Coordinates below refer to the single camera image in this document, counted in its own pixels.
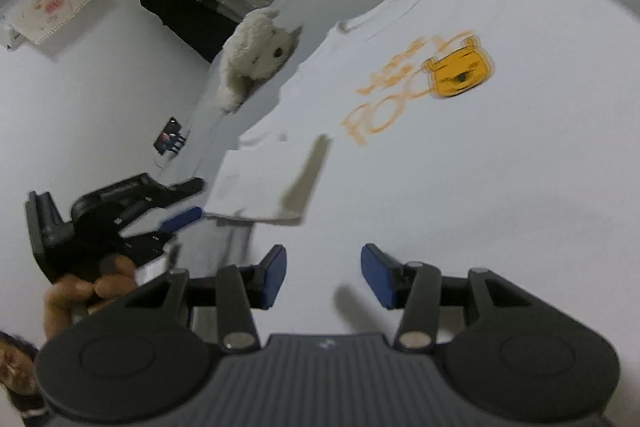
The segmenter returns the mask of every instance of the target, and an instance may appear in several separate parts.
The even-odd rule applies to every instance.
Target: pooh bear face
[[[437,96],[455,96],[482,84],[491,76],[491,60],[480,47],[476,36],[463,42],[464,47],[441,60],[430,58],[422,70],[431,75],[433,92]]]

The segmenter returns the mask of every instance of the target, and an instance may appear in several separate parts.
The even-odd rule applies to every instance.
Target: blue gripper pad
[[[165,219],[160,223],[158,232],[175,233],[178,230],[188,227],[191,223],[199,220],[202,217],[202,208],[199,206],[192,206],[187,210],[182,211],[180,214]]]
[[[395,309],[396,292],[393,290],[391,270],[369,245],[362,247],[360,252],[360,268],[380,304],[389,310]]]
[[[270,252],[260,262],[264,268],[264,290],[260,296],[262,309],[271,308],[278,295],[280,286],[287,273],[287,249],[283,245],[274,245]]]

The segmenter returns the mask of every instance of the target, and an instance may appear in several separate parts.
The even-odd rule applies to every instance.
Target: plush toy
[[[277,10],[260,8],[249,12],[222,46],[218,107],[234,111],[251,89],[271,78],[296,47],[296,32],[278,28]]]

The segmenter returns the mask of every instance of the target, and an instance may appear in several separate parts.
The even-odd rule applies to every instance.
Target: black hair
[[[8,344],[9,346],[17,347],[17,349],[20,349],[20,351],[27,355],[31,360],[35,360],[36,355],[38,354],[38,348],[36,346],[22,337],[9,335],[9,333],[5,333],[4,331],[0,331],[0,344]],[[14,393],[11,389],[7,389],[6,394],[11,405],[13,405],[19,412],[42,409],[45,406],[44,400],[39,393],[31,396],[24,396],[23,394]]]

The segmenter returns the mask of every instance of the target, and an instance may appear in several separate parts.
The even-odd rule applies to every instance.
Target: white t-shirt
[[[254,142],[333,139],[302,224],[255,227],[256,259],[289,253],[262,338],[391,334],[399,314],[360,273],[376,243],[445,275],[489,267],[607,337],[640,389],[638,18],[613,0],[388,0],[341,27]]]
[[[473,80],[470,71],[453,71],[464,68],[462,63],[447,69],[457,73],[458,81],[468,76],[468,85],[489,77],[503,78],[525,58],[515,53],[519,46],[511,45],[517,36],[531,49],[541,43],[555,49],[574,47],[575,54],[563,52],[563,62],[568,64],[572,54],[579,60],[587,49],[601,54],[601,39],[592,37],[600,31],[606,10],[614,8],[609,0],[385,0],[329,31],[282,86],[278,107],[241,137],[241,146],[255,145],[257,136],[282,137],[287,128],[308,130],[309,125],[339,136],[336,124],[343,127],[342,134],[364,144],[381,127],[386,130],[395,123],[418,94],[422,95],[417,98],[430,95],[431,102],[436,102],[433,95],[452,93],[441,82],[434,82],[436,76],[443,80],[444,71],[439,68],[439,74],[432,74],[428,59],[437,62],[453,54],[448,61],[456,61],[456,55],[463,54],[455,51],[473,42],[486,62],[486,78],[478,74]],[[585,10],[594,13],[585,14]],[[619,39],[626,38],[618,33]],[[459,92],[464,84],[449,88]],[[403,94],[403,87],[409,92]],[[368,105],[356,110],[362,104]]]

